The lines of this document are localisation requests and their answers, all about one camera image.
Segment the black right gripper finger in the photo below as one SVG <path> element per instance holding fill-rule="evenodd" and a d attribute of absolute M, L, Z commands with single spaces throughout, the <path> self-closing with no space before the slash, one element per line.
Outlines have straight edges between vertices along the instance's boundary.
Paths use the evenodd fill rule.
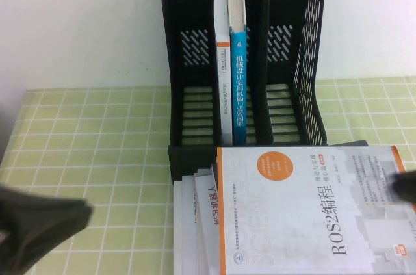
<path fill-rule="evenodd" d="M 391 176 L 389 188 L 402 202 L 415 205 L 416 202 L 416 171 L 396 173 Z"/>

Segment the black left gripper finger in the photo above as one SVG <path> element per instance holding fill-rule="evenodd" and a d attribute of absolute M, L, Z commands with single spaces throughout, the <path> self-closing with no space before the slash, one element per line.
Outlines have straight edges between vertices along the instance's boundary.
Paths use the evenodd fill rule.
<path fill-rule="evenodd" d="M 45 226 L 1 226 L 1 274 L 25 274 L 41 258 L 84 230 L 87 221 L 61 221 Z"/>
<path fill-rule="evenodd" d="M 83 199 L 42 196 L 1 186 L 1 221 L 9 226 L 86 226 L 92 211 Z"/>

